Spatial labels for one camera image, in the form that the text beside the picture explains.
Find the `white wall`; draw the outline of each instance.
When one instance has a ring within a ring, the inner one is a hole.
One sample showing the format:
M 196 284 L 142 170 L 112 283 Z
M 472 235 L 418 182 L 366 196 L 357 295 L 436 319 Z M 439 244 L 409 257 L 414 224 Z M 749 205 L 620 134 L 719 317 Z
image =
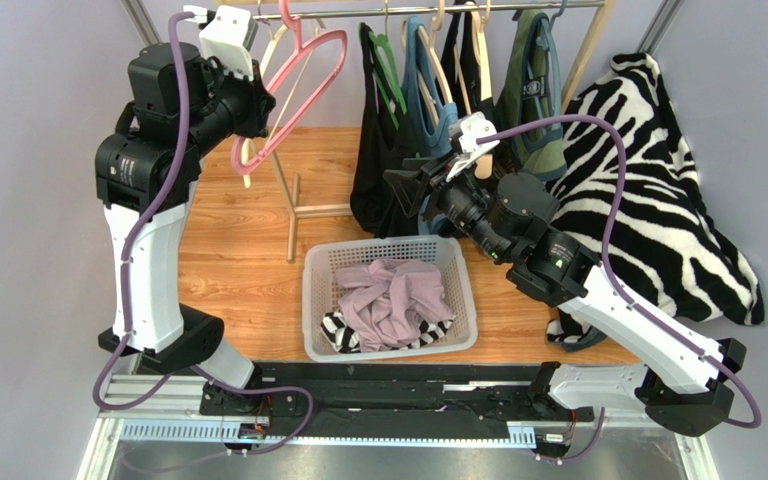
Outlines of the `white wall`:
M 760 276 L 768 316 L 768 2 L 685 2 L 655 56 L 697 160 L 704 200 Z M 722 426 L 709 435 L 721 478 L 768 478 L 768 324 L 718 320 L 698 330 L 745 343 L 741 377 L 763 411 L 758 430 Z M 735 411 L 749 418 L 743 400 Z
M 97 414 L 115 288 L 94 152 L 140 46 L 116 1 L 0 1 L 0 479 L 74 478 Z
M 514 3 L 521 3 L 521 1 L 526 3 L 526 0 L 517 0 L 517 2 Z M 160 35 L 165 40 L 168 38 L 165 29 L 165 23 L 167 22 L 168 17 L 174 12 L 180 11 L 183 5 L 195 4 L 207 8 L 215 8 L 215 2 L 213 0 L 143 0 L 143 2 L 153 18 L 157 29 L 160 31 Z M 603 38 L 588 65 L 588 69 L 586 70 L 580 88 L 587 87 L 605 73 L 608 69 L 609 59 L 612 55 L 635 51 L 639 40 L 641 40 L 645 30 L 647 30 L 647 26 L 650 24 L 650 20 L 659 4 L 660 0 L 618 1 L 617 6 L 615 7 L 615 12 L 605 30 Z M 383 8 L 383 5 L 383 0 L 352 1 L 348 3 L 298 3 L 297 5 L 292 5 L 292 11 L 344 10 L 347 8 L 380 9 Z M 431 0 L 390 1 L 390 8 L 416 5 L 430 6 L 436 5 L 436 2 Z M 256 11 L 256 7 L 251 7 L 251 9 L 252 11 Z M 262 11 L 263 13 L 277 13 L 277 6 L 263 5 Z M 492 83 L 495 96 L 502 90 L 505 71 L 508 67 L 508 59 L 511 55 L 511 43 L 517 28 L 517 24 L 511 21 L 512 14 L 513 12 L 495 12 L 491 17 L 491 23 L 488 24 L 488 29 L 485 34 L 488 42 L 488 55 L 491 62 L 491 76 L 493 79 Z M 562 75 L 567 75 L 567 72 L 570 71 L 570 66 L 573 64 L 573 59 L 576 56 L 576 52 L 579 50 L 579 45 L 582 42 L 585 31 L 588 29 L 588 25 L 591 23 L 593 15 L 594 9 L 592 8 L 568 9 L 564 16 L 556 22 L 553 34 L 556 40 L 556 47 L 558 48 Z M 426 25 L 430 24 L 431 17 L 431 14 L 421 16 L 426 22 Z M 407 17 L 394 16 L 391 17 L 389 21 L 390 43 L 394 47 L 396 64 L 399 66 L 400 72 L 404 70 L 404 54 L 402 53 L 401 44 L 399 43 L 399 29 L 401 28 L 401 22 L 404 18 Z M 443 41 L 446 38 L 449 20 L 450 18 L 447 15 L 446 25 L 438 34 L 438 52 L 443 46 Z M 329 19 L 326 21 L 326 26 L 328 28 L 343 29 L 348 32 L 349 54 L 340 75 L 316 106 L 308 112 L 307 116 L 302 120 L 301 125 L 360 125 L 360 119 L 363 113 L 364 87 L 363 64 L 361 63 L 360 47 L 358 45 L 357 25 L 361 21 L 365 21 L 369 24 L 376 33 L 384 31 L 383 17 L 370 17 L 366 19 L 342 18 Z M 272 25 L 274 29 L 277 29 L 280 26 L 280 21 L 273 22 Z M 257 40 L 254 42 L 254 47 L 251 49 L 255 58 L 262 55 L 262 52 L 268 44 L 267 28 L 265 25 L 261 25 L 260 28 L 261 34 L 258 35 Z M 305 39 L 310 37 L 311 32 L 309 28 L 312 27 L 308 26 L 306 28 L 308 28 L 308 30 L 306 30 Z M 194 28 L 187 30 L 188 31 L 181 32 L 181 39 L 197 45 L 197 30 Z M 265 78 L 270 78 L 270 73 L 275 73 L 284 60 L 289 57 L 291 52 L 292 41 L 289 36 L 287 36 L 287 38 L 282 40 L 281 44 L 278 46 L 272 59 L 272 64 L 269 66 L 269 72 L 266 72 Z M 286 118 L 298 109 L 304 98 L 306 98 L 333 69 L 338 52 L 339 47 L 332 44 L 323 46 L 321 53 L 319 50 L 316 51 L 314 60 L 307 66 L 305 78 L 299 84 L 295 98 L 287 109 Z M 283 104 L 286 92 L 291 88 L 294 79 L 295 76 L 293 75 L 289 80 L 284 82 L 284 86 L 277 92 L 276 96 L 278 98 L 279 106 Z

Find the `wooden table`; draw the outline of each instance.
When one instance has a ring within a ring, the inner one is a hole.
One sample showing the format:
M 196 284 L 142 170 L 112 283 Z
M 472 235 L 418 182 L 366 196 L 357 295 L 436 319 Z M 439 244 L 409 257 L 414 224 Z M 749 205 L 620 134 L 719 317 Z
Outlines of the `wooden table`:
M 301 204 L 345 202 L 351 192 L 358 129 L 299 128 L 280 148 L 287 178 L 301 173 Z M 352 217 L 304 219 L 298 259 L 286 261 L 288 215 L 274 173 L 264 163 L 245 189 L 230 168 L 226 141 L 205 161 L 180 248 L 180 300 L 225 322 L 227 339 L 257 360 L 310 360 L 301 333 L 301 273 L 307 251 L 322 243 L 370 238 Z M 545 340 L 552 309 L 515 290 L 469 240 L 461 241 L 478 312 L 479 339 L 464 351 L 410 362 L 632 363 L 611 340 L 566 354 Z

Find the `wooden rack frame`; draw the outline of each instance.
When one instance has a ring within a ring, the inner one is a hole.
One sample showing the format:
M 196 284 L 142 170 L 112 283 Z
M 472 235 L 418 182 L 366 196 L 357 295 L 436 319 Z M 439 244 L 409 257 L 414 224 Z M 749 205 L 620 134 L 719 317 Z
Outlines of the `wooden rack frame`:
M 336 2 L 350 2 L 356 0 L 293 0 L 293 3 L 336 3 Z M 582 44 L 579 47 L 579 52 L 576 54 L 576 58 L 573 60 L 573 66 L 570 69 L 570 73 L 565 80 L 564 88 L 562 89 L 562 111 L 567 110 L 568 104 L 573 100 L 576 94 L 576 89 L 579 86 L 582 76 L 585 74 L 585 68 L 588 62 L 591 60 L 594 54 L 594 49 L 597 47 L 597 42 L 603 35 L 603 30 L 606 28 L 606 24 L 609 22 L 609 17 L 612 15 L 612 11 L 615 9 L 617 0 L 569 0 L 567 8 L 595 8 L 594 16 L 591 19 L 591 24 L 588 30 L 585 32 L 585 37 L 582 39 Z M 261 4 L 274 4 L 277 0 L 217 0 L 216 3 L 220 5 L 261 5 Z M 500 3 L 493 4 L 491 2 L 491 10 L 528 10 L 528 9 L 554 9 L 561 7 L 561 1 L 549 1 L 549 2 L 522 2 L 522 3 Z M 477 5 L 475 7 L 470 6 L 453 6 L 449 5 L 445 8 L 446 12 L 465 12 L 470 10 L 484 11 L 485 5 Z M 375 17 L 375 16 L 397 16 L 397 15 L 413 15 L 434 13 L 437 11 L 437 7 L 434 6 L 416 6 L 416 7 L 394 7 L 394 8 L 380 8 L 369 10 L 331 10 L 320 12 L 299 12 L 294 15 L 302 19 L 315 19 L 315 18 L 347 18 L 347 17 Z M 256 20 L 271 21 L 279 20 L 279 14 L 262 14 L 259 11 L 257 15 L 254 15 Z M 286 180 L 286 175 L 283 172 L 283 167 L 280 163 L 280 158 L 277 151 L 270 155 L 269 160 L 272 164 L 272 168 L 275 172 L 278 185 L 281 187 L 281 193 L 286 201 L 287 213 L 289 214 L 289 233 L 287 239 L 286 260 L 289 263 L 295 262 L 296 246 L 298 244 L 298 221 L 304 218 L 323 218 L 323 217 L 342 217 L 350 216 L 351 208 L 348 203 L 340 203 L 333 205 L 311 205 L 303 206 L 299 205 L 299 196 L 301 193 L 301 175 L 296 173 L 292 179 L 292 185 L 290 186 Z

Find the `zebra print bean bag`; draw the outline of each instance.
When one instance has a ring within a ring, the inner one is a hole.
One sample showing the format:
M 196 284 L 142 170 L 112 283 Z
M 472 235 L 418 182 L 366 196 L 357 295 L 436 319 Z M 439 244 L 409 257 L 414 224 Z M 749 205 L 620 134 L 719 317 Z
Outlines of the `zebra print bean bag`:
M 656 61 L 646 54 L 614 57 L 612 71 L 568 110 L 601 117 L 624 137 L 626 188 L 610 249 L 615 273 L 672 317 L 762 323 L 757 277 L 707 215 Z M 607 133 L 581 123 L 566 126 L 564 142 L 568 170 L 547 184 L 561 201 L 553 225 L 599 252 L 617 181 L 615 147 Z M 547 328 L 550 342 L 576 351 L 605 338 L 575 316 L 559 314 Z

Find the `blue tank top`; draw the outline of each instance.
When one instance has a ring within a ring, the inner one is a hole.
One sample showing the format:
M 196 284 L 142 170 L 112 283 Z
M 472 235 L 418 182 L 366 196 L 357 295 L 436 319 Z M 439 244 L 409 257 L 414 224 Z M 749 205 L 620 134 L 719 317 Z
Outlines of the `blue tank top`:
M 408 18 L 407 42 L 405 52 L 405 76 L 402 79 L 402 93 L 405 95 L 405 103 L 408 106 L 408 115 L 411 117 L 416 133 L 416 142 L 420 156 L 442 157 L 452 150 L 449 144 L 449 125 L 458 121 L 458 107 L 454 103 L 443 105 L 440 95 L 437 93 L 436 77 L 431 70 L 431 59 L 425 50 L 422 41 L 417 36 L 417 30 L 422 21 L 417 16 Z M 437 116 L 440 123 L 434 127 L 430 112 L 426 109 L 425 102 L 420 94 L 417 72 L 422 75 L 425 84 L 434 99 L 437 108 Z

